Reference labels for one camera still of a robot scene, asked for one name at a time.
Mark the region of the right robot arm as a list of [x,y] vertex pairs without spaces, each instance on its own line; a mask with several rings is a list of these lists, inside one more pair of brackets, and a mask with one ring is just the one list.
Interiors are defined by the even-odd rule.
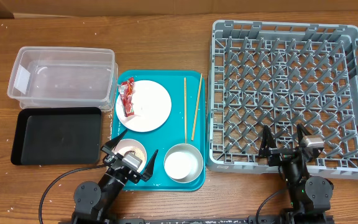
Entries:
[[[298,145],[294,148],[279,149],[270,128],[265,125],[259,157],[266,158],[270,167],[278,167],[278,172],[286,187],[266,198],[255,214],[256,223],[334,223],[326,216],[331,208],[333,183],[319,176],[312,176],[307,163],[319,157],[324,149],[321,137],[312,135],[302,124],[296,126]],[[278,216],[262,218],[263,206],[276,195],[288,192],[290,208],[283,209]]]

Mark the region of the white paper cup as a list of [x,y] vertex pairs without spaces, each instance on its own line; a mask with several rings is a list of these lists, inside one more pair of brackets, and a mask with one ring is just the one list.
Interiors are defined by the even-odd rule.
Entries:
[[174,152],[166,158],[164,169],[170,178],[188,182],[196,174],[197,162],[188,152]]

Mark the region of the pink bowl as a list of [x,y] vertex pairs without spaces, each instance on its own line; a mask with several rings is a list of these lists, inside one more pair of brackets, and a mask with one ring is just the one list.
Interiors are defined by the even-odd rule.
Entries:
[[132,153],[138,157],[142,162],[138,165],[138,172],[141,172],[147,162],[147,152],[145,147],[135,139],[123,139],[120,140],[117,146],[114,148],[114,152],[120,153],[122,156]]

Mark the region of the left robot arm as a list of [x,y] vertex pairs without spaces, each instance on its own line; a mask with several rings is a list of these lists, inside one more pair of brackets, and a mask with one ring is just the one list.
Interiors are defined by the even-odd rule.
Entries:
[[96,183],[87,181],[77,186],[74,193],[75,211],[71,216],[72,223],[112,223],[109,217],[111,205],[128,181],[136,184],[140,180],[148,181],[154,172],[155,151],[145,166],[144,172],[139,173],[138,163],[141,161],[133,154],[125,156],[114,152],[125,132],[104,143],[101,150],[106,153],[103,164],[107,166],[101,180]]

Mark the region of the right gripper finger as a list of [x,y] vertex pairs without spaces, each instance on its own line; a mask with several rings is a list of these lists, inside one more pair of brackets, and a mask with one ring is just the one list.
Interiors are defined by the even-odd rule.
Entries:
[[296,133],[298,136],[298,140],[302,140],[304,136],[311,135],[311,133],[301,123],[297,124]]
[[276,142],[273,138],[273,134],[269,128],[269,126],[264,125],[262,131],[262,142],[260,145],[260,150],[268,149],[268,148],[276,148]]

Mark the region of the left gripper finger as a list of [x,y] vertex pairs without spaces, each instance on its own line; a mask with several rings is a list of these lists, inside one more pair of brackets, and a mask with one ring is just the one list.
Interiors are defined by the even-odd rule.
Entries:
[[145,170],[142,174],[142,180],[143,181],[148,181],[154,173],[154,165],[155,165],[155,159],[157,157],[158,154],[158,149],[155,150],[155,152],[153,153],[151,159],[149,160],[149,162],[147,163]]
[[104,147],[106,147],[108,149],[114,149],[117,146],[117,144],[119,143],[119,141],[125,136],[126,133],[127,133],[127,130],[125,129],[120,135],[118,135],[115,138],[106,142],[104,144]]

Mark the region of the red snack wrapper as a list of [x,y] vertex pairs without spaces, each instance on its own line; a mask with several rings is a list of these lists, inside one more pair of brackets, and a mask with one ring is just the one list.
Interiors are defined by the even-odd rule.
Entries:
[[128,80],[122,82],[119,87],[119,96],[121,99],[125,117],[134,115],[134,109],[132,104],[133,94],[134,94],[134,78],[130,77]]

